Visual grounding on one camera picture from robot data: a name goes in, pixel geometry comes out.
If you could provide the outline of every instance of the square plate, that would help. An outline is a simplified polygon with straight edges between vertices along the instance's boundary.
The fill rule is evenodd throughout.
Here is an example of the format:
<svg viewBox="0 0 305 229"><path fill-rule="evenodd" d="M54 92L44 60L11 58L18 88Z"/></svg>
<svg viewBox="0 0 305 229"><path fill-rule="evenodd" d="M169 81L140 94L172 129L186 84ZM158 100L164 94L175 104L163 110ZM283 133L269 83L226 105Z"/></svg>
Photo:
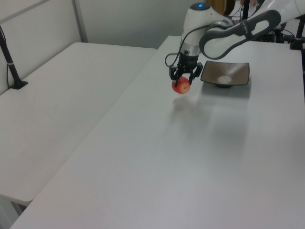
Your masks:
<svg viewBox="0 0 305 229"><path fill-rule="evenodd" d="M248 84L249 75L249 63L207 61L201 75L201 80L220 87L231 87Z"/></svg>

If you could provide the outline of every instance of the white wall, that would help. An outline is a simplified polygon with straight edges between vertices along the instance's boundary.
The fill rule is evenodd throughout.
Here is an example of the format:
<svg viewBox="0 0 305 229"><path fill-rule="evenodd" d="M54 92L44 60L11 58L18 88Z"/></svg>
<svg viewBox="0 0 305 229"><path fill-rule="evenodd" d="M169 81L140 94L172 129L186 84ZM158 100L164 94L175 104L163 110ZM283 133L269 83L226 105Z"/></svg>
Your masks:
<svg viewBox="0 0 305 229"><path fill-rule="evenodd" d="M80 41L72 0L49 0L1 26L21 78ZM0 51L0 94L6 90L6 61Z"/></svg>
<svg viewBox="0 0 305 229"><path fill-rule="evenodd" d="M198 0L76 0L88 42L158 48Z"/></svg>

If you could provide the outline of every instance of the black mount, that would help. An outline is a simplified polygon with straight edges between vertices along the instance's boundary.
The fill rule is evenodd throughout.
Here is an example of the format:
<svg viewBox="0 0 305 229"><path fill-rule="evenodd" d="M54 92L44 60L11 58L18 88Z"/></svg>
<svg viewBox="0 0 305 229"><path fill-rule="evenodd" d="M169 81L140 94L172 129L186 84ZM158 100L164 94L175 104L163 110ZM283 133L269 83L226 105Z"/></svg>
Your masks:
<svg viewBox="0 0 305 229"><path fill-rule="evenodd" d="M302 50L303 43L305 43L304 40L302 40L302 33L305 25L305 15L299 17L298 19L300 19L300 23L299 23L299 27L297 28L295 40L292 43L290 43L290 49L292 50Z"/></svg>
<svg viewBox="0 0 305 229"><path fill-rule="evenodd" d="M22 81L17 73L17 70L15 68L14 62L10 56L9 49L6 45L6 40L4 38L4 34L0 31L0 46L3 51L4 57L6 59L7 65L10 68L10 72L12 77L14 78L14 85L11 87L13 89L20 89L28 84L26 81Z"/></svg>
<svg viewBox="0 0 305 229"><path fill-rule="evenodd" d="M180 53L179 61L177 66L170 66L170 78L175 81L175 86L178 85L178 79L184 74L189 73L189 82L192 85L193 79L199 77L203 65L201 63L197 63L198 56L187 56Z"/></svg>

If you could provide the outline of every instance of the dark plate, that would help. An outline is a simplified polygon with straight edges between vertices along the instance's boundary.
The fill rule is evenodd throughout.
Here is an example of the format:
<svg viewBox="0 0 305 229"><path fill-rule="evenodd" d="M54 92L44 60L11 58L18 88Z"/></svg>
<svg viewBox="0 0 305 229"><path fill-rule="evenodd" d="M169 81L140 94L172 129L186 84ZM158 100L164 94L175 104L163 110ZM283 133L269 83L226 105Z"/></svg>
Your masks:
<svg viewBox="0 0 305 229"><path fill-rule="evenodd" d="M237 85L246 85L249 82L249 63L223 63L207 61L201 80L227 88Z"/></svg>

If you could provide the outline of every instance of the tabletop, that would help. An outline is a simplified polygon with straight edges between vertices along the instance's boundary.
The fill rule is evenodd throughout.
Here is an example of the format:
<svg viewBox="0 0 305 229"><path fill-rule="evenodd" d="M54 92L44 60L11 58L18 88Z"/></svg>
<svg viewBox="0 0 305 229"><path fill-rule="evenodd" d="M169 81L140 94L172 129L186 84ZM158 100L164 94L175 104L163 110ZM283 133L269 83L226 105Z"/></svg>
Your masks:
<svg viewBox="0 0 305 229"><path fill-rule="evenodd" d="M164 65L179 44L165 40L12 229L305 227L301 53L247 42L219 61L249 62L248 85L195 79L180 95Z"/></svg>
<svg viewBox="0 0 305 229"><path fill-rule="evenodd" d="M28 205L155 49L75 43L0 96L0 197Z"/></svg>

